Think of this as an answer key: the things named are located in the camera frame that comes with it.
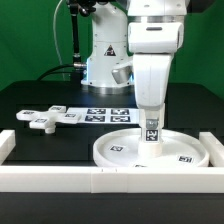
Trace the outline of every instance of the black table surface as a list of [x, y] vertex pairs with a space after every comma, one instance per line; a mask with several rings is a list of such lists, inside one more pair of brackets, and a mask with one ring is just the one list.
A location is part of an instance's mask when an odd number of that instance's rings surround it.
[[[16, 131], [4, 165], [94, 166], [92, 146], [101, 135], [137, 125], [64, 125], [46, 135], [18, 121], [22, 109], [136, 108], [133, 93], [100, 96], [70, 82], [21, 81], [0, 92], [0, 128]], [[224, 101], [196, 84], [169, 84], [165, 128], [198, 137], [211, 131], [224, 143]], [[1, 223], [224, 223], [224, 194], [1, 193]]]

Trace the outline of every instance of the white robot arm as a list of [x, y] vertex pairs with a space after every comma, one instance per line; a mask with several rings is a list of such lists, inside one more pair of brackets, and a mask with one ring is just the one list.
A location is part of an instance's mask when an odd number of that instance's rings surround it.
[[182, 46], [189, 0], [129, 0], [129, 50], [134, 53], [135, 97], [140, 109], [139, 155], [162, 152], [164, 100], [174, 53]]

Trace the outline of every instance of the white plastic rim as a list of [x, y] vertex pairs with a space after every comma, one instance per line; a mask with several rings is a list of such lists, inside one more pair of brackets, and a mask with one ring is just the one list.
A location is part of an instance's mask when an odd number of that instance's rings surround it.
[[140, 128], [124, 129], [101, 136], [93, 147], [100, 167], [206, 167], [209, 154], [199, 140], [179, 132], [162, 130], [162, 154], [156, 158], [138, 155]]

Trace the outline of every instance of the white border frame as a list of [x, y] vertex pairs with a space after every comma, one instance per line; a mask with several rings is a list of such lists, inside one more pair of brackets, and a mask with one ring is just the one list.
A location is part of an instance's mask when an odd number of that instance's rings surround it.
[[[210, 133], [201, 133], [200, 141], [216, 151], [212, 158], [219, 158], [222, 165], [220, 152], [224, 152], [224, 146]], [[14, 146], [15, 132], [3, 131], [1, 162]], [[0, 166], [0, 192], [224, 193], [224, 168]]]

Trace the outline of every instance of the green backdrop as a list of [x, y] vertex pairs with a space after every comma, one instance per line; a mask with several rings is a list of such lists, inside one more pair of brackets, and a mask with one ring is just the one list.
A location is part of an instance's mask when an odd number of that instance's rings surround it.
[[[53, 41], [53, 15], [59, 0], [0, 1], [0, 89], [18, 80], [34, 80], [59, 65]], [[224, 1], [201, 14], [189, 14], [184, 46], [173, 60], [170, 82], [199, 83], [224, 99]], [[63, 63], [72, 62], [69, 10], [57, 19]], [[90, 19], [79, 18], [81, 54], [91, 52]], [[62, 80], [52, 76], [51, 79]]]

